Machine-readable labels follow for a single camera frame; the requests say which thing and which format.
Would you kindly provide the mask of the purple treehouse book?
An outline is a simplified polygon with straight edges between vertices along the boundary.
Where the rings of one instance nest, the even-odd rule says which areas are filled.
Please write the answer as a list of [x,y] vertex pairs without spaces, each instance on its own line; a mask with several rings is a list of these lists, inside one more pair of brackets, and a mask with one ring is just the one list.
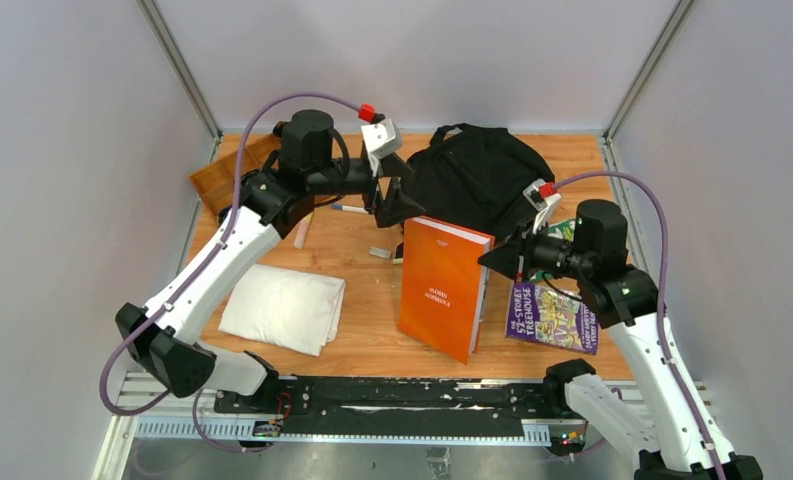
[[596,355],[599,335],[595,314],[581,301],[542,285],[513,284],[505,322],[507,338]]

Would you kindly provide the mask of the orange book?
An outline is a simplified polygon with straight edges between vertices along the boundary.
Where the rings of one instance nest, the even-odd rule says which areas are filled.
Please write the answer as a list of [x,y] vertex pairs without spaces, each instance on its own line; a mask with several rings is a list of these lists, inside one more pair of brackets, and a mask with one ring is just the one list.
[[407,220],[403,235],[397,328],[466,365],[477,347],[489,281],[478,259],[495,238],[425,216]]

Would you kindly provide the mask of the black backpack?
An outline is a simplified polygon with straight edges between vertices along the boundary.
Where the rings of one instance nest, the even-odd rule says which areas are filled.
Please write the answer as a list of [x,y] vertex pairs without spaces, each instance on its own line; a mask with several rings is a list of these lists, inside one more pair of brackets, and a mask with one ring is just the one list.
[[534,211],[523,190],[555,180],[545,159],[501,127],[444,125],[407,160],[403,192],[425,214],[500,240]]

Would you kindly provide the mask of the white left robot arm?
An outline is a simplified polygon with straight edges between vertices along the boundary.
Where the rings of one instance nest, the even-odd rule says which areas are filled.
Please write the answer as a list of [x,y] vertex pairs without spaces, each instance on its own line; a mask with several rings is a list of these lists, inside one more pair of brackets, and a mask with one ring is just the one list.
[[350,155],[333,118],[306,109],[278,123],[279,145],[237,180],[216,234],[194,259],[143,305],[115,316],[129,355],[167,391],[189,397],[205,387],[230,390],[255,413],[278,400],[277,373],[254,353],[201,346],[201,332],[246,271],[287,237],[326,198],[358,195],[380,228],[424,214],[401,181],[412,168],[398,151],[402,135],[382,114],[362,113],[362,144]]

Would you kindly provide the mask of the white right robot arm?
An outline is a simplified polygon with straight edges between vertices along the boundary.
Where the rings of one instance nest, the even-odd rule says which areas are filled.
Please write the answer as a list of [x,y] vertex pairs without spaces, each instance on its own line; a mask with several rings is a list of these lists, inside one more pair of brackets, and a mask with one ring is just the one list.
[[586,200],[570,240],[551,237],[536,216],[521,223],[480,265],[507,278],[541,271],[576,281],[584,305],[620,350],[649,413],[642,419],[582,359],[549,367],[543,403],[575,413],[626,456],[636,479],[760,479],[758,461],[735,451],[684,366],[659,288],[627,261],[628,223],[619,206]]

